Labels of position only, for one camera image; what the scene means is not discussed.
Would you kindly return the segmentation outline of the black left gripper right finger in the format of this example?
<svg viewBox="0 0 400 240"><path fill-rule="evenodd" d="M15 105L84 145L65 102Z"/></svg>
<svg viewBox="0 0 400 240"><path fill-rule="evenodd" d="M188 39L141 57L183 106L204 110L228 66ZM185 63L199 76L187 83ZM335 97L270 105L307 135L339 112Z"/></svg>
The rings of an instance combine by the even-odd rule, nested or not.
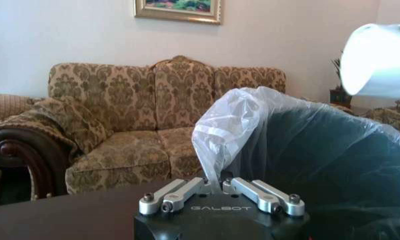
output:
<svg viewBox="0 0 400 240"><path fill-rule="evenodd" d="M296 193L287 194L262 180L235 177L230 171L222 172L222 192L232 197L246 197L256 208L270 215L304 216L306 202Z"/></svg>

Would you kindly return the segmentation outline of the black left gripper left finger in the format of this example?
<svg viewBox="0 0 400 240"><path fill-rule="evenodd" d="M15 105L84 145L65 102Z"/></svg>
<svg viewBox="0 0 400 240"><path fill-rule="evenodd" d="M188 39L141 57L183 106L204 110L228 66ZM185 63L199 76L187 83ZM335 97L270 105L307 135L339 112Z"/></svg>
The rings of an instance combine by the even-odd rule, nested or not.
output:
<svg viewBox="0 0 400 240"><path fill-rule="evenodd" d="M173 213L184 208L185 202L196 194L210 194L211 183L195 177L189 181L175 179L155 192L147 192L139 200L140 213Z"/></svg>

